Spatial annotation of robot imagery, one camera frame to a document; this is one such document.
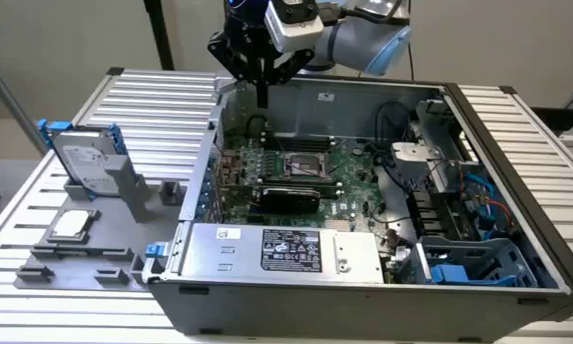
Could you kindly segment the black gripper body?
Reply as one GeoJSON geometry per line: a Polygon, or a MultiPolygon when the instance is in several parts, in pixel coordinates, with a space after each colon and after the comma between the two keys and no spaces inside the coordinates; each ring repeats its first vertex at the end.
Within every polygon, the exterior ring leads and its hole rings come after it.
{"type": "Polygon", "coordinates": [[[248,59],[280,58],[265,26],[268,3],[268,0],[224,1],[224,33],[233,50],[248,59]]]}

